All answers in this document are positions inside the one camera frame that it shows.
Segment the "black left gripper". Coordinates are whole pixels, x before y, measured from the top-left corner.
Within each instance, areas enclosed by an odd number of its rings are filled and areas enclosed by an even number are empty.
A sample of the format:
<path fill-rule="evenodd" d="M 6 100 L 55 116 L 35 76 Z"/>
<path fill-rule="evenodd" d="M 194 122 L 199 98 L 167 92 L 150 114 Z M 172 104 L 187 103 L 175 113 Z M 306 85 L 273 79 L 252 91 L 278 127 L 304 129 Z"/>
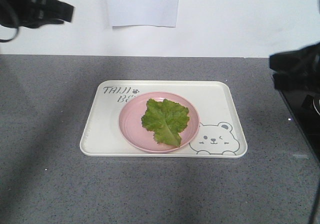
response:
<path fill-rule="evenodd" d="M 0 24 L 7 28 L 39 28 L 43 25 L 71 23 L 74 6 L 59 0 L 0 0 Z"/>

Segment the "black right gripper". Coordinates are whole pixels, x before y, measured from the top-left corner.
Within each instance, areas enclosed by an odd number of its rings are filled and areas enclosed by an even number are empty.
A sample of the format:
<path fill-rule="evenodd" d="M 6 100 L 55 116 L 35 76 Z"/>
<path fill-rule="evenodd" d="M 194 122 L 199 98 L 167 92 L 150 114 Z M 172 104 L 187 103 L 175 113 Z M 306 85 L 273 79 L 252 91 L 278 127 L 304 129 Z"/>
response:
<path fill-rule="evenodd" d="M 272 75 L 274 88 L 282 91 L 294 91 L 320 88 L 320 43 L 298 50 L 272 54 L 269 68 L 278 73 Z M 302 74 L 305 80 L 295 76 L 279 74 Z"/>

